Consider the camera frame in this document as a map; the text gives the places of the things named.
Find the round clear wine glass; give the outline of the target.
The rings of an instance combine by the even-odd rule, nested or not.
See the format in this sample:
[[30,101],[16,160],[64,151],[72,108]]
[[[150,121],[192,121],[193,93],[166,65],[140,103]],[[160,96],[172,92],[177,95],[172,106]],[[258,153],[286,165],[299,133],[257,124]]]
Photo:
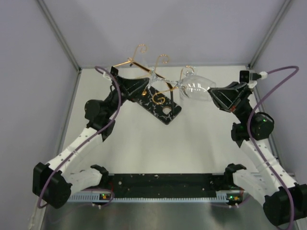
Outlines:
[[152,100],[156,104],[163,104],[166,99],[162,97],[163,93],[179,91],[181,98],[190,99],[202,102],[211,101],[209,90],[216,87],[216,83],[206,77],[197,75],[193,68],[186,67],[182,69],[179,80],[169,80],[159,77],[157,73],[152,73],[146,89],[161,81],[167,85],[167,90],[156,92],[152,96]]

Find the fluted clear champagne glass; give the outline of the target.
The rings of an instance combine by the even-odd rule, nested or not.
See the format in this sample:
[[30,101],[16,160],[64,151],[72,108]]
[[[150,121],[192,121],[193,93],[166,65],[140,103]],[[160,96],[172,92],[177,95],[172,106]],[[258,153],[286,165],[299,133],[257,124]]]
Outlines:
[[140,61],[145,68],[148,68],[147,55],[145,53],[141,55]]

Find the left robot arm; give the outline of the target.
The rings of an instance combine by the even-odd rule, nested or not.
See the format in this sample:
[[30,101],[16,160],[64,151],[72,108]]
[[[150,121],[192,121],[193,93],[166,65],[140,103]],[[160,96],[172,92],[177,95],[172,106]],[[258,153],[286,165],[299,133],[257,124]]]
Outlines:
[[126,101],[137,101],[149,82],[148,78],[126,79],[114,77],[110,93],[104,100],[91,99],[85,103],[85,119],[88,120],[81,134],[55,158],[38,163],[33,169],[33,193],[38,196],[38,208],[46,205],[58,209],[69,197],[88,187],[107,188],[108,171],[93,163],[88,170],[74,170],[89,152],[103,143],[112,133],[120,107]]

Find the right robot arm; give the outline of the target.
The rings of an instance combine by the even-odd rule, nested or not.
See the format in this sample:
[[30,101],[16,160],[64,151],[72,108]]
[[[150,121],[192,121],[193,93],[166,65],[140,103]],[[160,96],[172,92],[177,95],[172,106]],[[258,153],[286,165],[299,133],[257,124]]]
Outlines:
[[209,88],[208,93],[217,108],[238,118],[239,123],[233,123],[231,138],[261,175],[256,179],[245,166],[230,164],[225,170],[225,186],[231,190],[243,188],[262,206],[272,225],[288,224],[291,229],[295,220],[307,216],[307,186],[290,176],[266,146],[274,120],[251,107],[249,96],[253,90],[245,82]]

